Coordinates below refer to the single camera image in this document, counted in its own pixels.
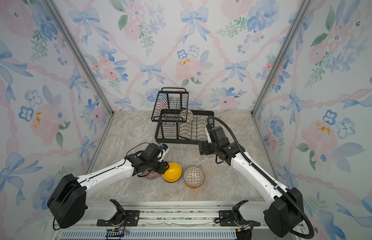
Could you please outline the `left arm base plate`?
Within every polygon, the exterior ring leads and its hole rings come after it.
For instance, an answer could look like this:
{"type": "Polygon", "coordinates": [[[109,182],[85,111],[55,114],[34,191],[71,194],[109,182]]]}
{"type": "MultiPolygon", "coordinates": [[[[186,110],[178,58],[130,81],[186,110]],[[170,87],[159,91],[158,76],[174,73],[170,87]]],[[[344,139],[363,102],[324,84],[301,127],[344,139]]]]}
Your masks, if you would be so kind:
{"type": "Polygon", "coordinates": [[[110,220],[98,220],[97,227],[136,227],[140,218],[139,210],[117,212],[110,220]]]}

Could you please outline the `left aluminium corner post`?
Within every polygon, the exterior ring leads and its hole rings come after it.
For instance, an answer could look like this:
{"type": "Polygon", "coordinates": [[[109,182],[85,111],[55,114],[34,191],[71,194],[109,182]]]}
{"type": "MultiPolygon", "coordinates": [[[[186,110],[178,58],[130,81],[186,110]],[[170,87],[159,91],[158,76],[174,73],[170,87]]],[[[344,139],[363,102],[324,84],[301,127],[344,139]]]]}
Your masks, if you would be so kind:
{"type": "Polygon", "coordinates": [[[113,116],[114,110],[112,109],[108,99],[106,98],[104,92],[101,89],[100,84],[95,79],[94,75],[92,74],[92,71],[89,67],[89,65],[86,62],[86,59],[84,55],[82,54],[78,44],[74,40],[74,36],[72,35],[70,29],[68,28],[65,20],[63,19],[60,11],[58,10],[56,4],[54,1],[47,0],[47,1],[41,1],[44,7],[46,8],[47,12],[51,15],[54,23],[57,25],[59,30],[62,32],[62,35],[67,40],[68,46],[70,48],[70,51],[73,53],[75,60],[78,62],[78,65],[85,73],[85,76],[87,77],[89,83],[94,88],[95,93],[98,95],[100,101],[102,104],[106,107],[107,112],[113,116]]]}

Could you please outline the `aluminium corner post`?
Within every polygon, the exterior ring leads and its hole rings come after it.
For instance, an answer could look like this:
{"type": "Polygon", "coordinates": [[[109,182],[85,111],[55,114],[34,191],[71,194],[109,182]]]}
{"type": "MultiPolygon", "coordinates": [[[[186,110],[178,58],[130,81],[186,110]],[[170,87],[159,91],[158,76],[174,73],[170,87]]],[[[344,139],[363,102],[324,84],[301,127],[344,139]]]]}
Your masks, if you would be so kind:
{"type": "Polygon", "coordinates": [[[82,54],[78,44],[74,40],[74,36],[72,35],[70,29],[68,28],[65,20],[63,19],[60,11],[58,10],[56,4],[54,1],[47,0],[47,1],[41,1],[44,7],[46,8],[47,12],[51,15],[54,23],[57,25],[59,30],[62,32],[62,35],[67,40],[68,46],[70,48],[70,51],[73,53],[75,60],[78,62],[78,65],[85,73],[85,76],[87,77],[89,83],[94,88],[95,93],[98,95],[100,101],[102,104],[106,107],[107,112],[113,116],[114,110],[112,109],[108,99],[106,98],[104,92],[101,89],[100,84],[95,79],[94,75],[92,74],[92,71],[89,67],[89,65],[86,62],[86,59],[84,55],[82,54]]]}
{"type": "Polygon", "coordinates": [[[267,95],[268,89],[272,85],[274,81],[274,77],[277,75],[277,71],[279,70],[280,66],[283,65],[285,57],[288,54],[288,51],[290,50],[290,47],[292,45],[292,41],[294,40],[295,36],[298,34],[299,28],[302,26],[304,18],[306,17],[311,4],[312,4],[312,1],[310,0],[304,0],[301,2],[301,5],[298,8],[298,11],[295,17],[293,18],[293,23],[288,31],[288,34],[286,35],[286,38],[283,41],[283,44],[281,45],[281,48],[276,56],[275,64],[273,65],[270,71],[270,74],[266,78],[266,81],[263,87],[261,88],[260,95],[251,111],[252,117],[255,117],[260,111],[261,106],[263,104],[263,100],[265,96],[267,95]]]}

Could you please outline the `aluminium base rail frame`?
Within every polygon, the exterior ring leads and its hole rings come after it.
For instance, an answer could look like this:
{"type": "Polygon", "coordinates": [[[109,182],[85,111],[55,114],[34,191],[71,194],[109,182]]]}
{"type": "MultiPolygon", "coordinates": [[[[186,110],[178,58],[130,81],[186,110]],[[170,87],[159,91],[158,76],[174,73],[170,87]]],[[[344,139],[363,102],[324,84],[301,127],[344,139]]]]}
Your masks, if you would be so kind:
{"type": "Polygon", "coordinates": [[[51,231],[49,240],[278,240],[263,222],[255,207],[263,201],[250,201],[256,216],[253,227],[235,223],[232,207],[236,202],[146,202],[123,205],[127,220],[114,230],[108,222],[84,220],[70,228],[51,231]]]}

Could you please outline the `orange dotted patterned bowl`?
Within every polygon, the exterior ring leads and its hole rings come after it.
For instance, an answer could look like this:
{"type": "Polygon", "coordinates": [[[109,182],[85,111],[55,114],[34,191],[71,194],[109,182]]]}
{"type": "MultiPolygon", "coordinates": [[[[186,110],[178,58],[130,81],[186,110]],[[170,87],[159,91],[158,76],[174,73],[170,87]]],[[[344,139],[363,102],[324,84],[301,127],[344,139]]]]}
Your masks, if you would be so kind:
{"type": "Polygon", "coordinates": [[[204,172],[198,167],[188,167],[184,172],[184,183],[191,189],[199,188],[205,181],[204,172]]]}

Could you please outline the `white red patterned bowl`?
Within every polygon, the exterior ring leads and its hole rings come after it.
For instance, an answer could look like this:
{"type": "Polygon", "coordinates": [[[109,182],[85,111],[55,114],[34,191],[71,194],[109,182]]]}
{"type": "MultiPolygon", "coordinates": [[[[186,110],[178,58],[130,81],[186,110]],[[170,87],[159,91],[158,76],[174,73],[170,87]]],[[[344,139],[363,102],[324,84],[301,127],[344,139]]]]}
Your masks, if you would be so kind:
{"type": "Polygon", "coordinates": [[[190,110],[182,110],[179,114],[181,120],[186,121],[187,123],[192,122],[194,120],[194,114],[190,110]]]}

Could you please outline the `pink patterned bowl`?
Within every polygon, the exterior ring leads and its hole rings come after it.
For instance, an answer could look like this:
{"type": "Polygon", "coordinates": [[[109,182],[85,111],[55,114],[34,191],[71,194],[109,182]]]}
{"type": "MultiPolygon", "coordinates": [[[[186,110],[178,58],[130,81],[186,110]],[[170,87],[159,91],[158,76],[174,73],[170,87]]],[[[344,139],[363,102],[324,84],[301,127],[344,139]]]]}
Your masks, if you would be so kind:
{"type": "Polygon", "coordinates": [[[161,175],[160,174],[158,174],[158,173],[156,173],[156,172],[154,172],[154,171],[145,171],[144,172],[144,178],[146,178],[146,179],[148,179],[148,180],[154,180],[154,179],[156,179],[156,178],[158,178],[158,177],[160,177],[161,175]]]}

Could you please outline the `right aluminium corner post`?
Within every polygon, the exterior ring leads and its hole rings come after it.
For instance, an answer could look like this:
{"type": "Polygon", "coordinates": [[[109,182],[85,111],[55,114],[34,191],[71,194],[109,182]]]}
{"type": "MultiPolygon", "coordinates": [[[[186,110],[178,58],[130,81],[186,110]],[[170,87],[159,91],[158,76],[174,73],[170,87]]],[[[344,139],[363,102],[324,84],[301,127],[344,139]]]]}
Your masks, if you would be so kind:
{"type": "Polygon", "coordinates": [[[265,96],[267,95],[268,89],[272,85],[274,81],[274,77],[277,75],[277,71],[279,70],[280,66],[283,65],[285,57],[288,54],[288,51],[290,50],[290,47],[292,45],[292,41],[294,40],[295,36],[298,34],[299,28],[302,26],[304,18],[306,17],[311,4],[312,4],[312,1],[310,0],[304,0],[301,2],[301,5],[298,8],[298,11],[295,17],[293,18],[293,23],[288,31],[288,34],[286,35],[286,38],[283,41],[283,44],[281,45],[281,48],[276,56],[275,64],[273,65],[270,71],[270,74],[266,78],[266,81],[263,87],[261,88],[260,95],[251,111],[252,117],[255,117],[260,111],[261,106],[263,104],[263,100],[265,96]]]}

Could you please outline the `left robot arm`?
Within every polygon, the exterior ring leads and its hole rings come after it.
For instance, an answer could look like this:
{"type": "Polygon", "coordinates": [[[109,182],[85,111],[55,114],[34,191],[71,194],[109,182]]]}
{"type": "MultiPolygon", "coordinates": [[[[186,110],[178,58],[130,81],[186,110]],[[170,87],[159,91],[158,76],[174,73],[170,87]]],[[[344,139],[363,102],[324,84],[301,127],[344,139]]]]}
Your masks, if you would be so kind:
{"type": "Polygon", "coordinates": [[[145,150],[127,154],[119,162],[99,171],[79,177],[64,176],[47,201],[53,215],[53,229],[66,229],[84,220],[100,220],[115,227],[124,225],[129,217],[117,200],[98,203],[89,198],[123,179],[144,178],[153,172],[163,175],[170,168],[164,161],[168,151],[166,144],[149,143],[145,150]]]}

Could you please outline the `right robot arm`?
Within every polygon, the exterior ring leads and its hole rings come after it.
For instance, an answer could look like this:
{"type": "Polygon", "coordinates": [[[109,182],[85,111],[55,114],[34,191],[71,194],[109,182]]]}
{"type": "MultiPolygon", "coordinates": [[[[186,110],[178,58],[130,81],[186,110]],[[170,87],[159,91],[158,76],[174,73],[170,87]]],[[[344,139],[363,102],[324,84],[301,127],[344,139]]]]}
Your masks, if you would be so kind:
{"type": "Polygon", "coordinates": [[[215,155],[241,173],[262,195],[263,204],[243,200],[233,206],[239,225],[265,224],[278,237],[291,233],[300,238],[314,236],[313,225],[304,212],[303,196],[297,188],[288,189],[265,172],[237,142],[231,143],[222,127],[206,126],[207,141],[199,144],[201,155],[215,155]]]}

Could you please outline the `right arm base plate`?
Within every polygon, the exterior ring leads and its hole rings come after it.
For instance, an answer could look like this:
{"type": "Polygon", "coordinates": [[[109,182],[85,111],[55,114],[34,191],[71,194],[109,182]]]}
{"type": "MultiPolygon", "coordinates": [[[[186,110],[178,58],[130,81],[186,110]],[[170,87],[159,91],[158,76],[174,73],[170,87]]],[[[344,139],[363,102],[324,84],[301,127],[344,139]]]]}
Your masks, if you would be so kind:
{"type": "Polygon", "coordinates": [[[252,223],[252,221],[244,220],[239,213],[233,210],[220,210],[218,213],[219,216],[215,218],[214,223],[221,227],[246,227],[252,223]]]}

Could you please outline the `yellow bowl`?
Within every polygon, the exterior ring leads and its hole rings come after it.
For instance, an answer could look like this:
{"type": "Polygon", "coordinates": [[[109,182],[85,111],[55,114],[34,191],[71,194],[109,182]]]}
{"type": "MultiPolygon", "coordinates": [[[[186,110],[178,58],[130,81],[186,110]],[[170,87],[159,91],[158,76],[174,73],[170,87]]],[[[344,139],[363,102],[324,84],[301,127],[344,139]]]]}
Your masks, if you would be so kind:
{"type": "Polygon", "coordinates": [[[169,163],[169,168],[162,175],[166,182],[174,183],[182,176],[182,167],[177,163],[169,163]]]}

